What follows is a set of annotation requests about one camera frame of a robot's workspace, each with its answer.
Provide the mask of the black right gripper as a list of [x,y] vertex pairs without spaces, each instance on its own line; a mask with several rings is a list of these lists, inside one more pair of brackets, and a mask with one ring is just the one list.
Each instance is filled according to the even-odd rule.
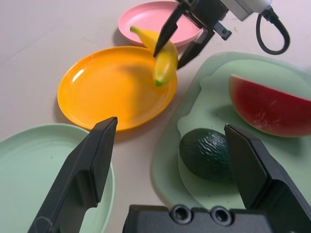
[[220,23],[229,11],[220,0],[178,0],[178,2],[179,4],[161,28],[154,57],[159,54],[175,33],[178,28],[177,21],[184,14],[203,31],[195,41],[189,43],[179,58],[178,68],[180,69],[201,53],[215,33],[223,40],[227,40],[232,32]]

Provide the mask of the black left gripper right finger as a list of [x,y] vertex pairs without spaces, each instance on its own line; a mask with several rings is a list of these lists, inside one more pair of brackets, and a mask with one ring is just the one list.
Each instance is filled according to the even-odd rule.
[[260,232],[309,233],[311,207],[286,170],[251,133],[229,124],[224,130],[232,174]]

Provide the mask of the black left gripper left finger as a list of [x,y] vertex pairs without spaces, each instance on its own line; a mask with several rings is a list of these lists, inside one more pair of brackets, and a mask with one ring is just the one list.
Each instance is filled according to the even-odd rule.
[[106,184],[116,126],[111,117],[98,122],[67,156],[30,233],[78,233],[88,209],[101,202]]

